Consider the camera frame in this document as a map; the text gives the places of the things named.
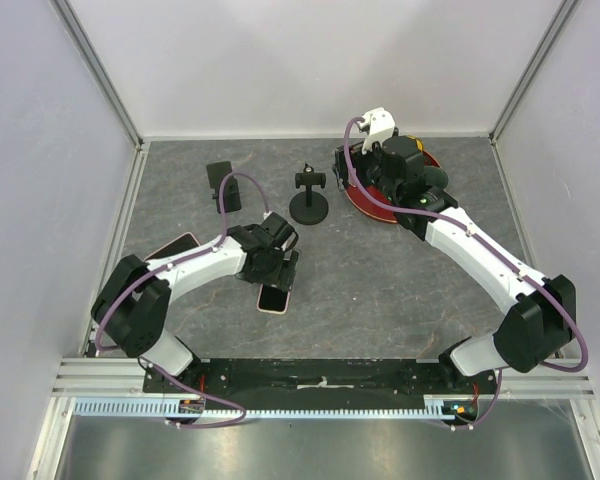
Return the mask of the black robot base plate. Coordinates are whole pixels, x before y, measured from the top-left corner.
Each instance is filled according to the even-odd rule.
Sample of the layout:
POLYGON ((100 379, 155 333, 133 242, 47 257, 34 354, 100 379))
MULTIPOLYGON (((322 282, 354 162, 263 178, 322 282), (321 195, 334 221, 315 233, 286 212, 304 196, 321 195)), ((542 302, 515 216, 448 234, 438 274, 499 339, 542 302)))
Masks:
POLYGON ((418 408, 427 395, 472 398, 496 391, 492 370, 462 377, 437 361, 413 359, 199 360, 176 377, 211 395, 207 406, 256 408, 418 408))

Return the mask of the black round-base phone stand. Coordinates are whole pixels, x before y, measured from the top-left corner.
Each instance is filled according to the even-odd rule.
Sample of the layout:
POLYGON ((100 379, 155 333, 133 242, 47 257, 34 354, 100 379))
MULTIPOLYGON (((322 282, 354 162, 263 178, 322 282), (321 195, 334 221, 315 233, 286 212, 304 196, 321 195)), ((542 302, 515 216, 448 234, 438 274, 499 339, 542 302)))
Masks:
POLYGON ((314 192, 314 187, 326 187, 326 174, 316 172, 305 164, 300 173, 295 174, 295 187, 304 188, 289 203, 289 213, 294 221, 302 225, 317 225, 324 221, 329 212, 329 204, 324 195, 314 192))

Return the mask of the pink-cased smartphone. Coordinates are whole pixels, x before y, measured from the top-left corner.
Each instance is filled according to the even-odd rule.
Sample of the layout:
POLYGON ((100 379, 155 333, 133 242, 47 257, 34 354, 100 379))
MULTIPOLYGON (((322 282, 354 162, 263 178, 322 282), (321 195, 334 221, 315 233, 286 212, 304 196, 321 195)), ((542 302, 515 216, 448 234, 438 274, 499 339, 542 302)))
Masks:
POLYGON ((282 315, 288 309, 289 298, 288 291, 262 285, 256 307, 260 312, 282 315))

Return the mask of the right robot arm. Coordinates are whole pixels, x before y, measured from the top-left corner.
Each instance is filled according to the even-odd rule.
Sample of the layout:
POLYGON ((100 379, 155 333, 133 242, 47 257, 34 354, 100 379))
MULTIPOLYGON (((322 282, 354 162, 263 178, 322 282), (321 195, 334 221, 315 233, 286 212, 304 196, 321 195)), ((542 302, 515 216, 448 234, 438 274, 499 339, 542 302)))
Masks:
POLYGON ((527 373, 571 341, 581 348, 576 368, 586 366, 574 284, 563 275, 546 277, 486 235, 447 193, 446 172, 418 139, 393 135, 381 143, 343 145, 333 171, 352 202, 368 201, 446 254, 504 313, 495 332, 462 340, 441 355, 437 377, 445 391, 461 393, 488 370, 527 373))

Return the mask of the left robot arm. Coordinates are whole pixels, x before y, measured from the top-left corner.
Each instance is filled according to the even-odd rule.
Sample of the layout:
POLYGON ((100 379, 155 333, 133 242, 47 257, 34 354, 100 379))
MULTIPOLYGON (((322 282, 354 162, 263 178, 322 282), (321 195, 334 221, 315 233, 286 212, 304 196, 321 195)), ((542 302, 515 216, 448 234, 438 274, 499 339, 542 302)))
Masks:
POLYGON ((291 289, 298 252, 297 231, 288 223, 231 227, 216 239, 176 255, 119 261, 92 306, 101 352, 122 351, 165 371, 165 382, 188 393, 199 382, 198 357, 165 327, 172 303, 223 277, 281 291, 291 289))

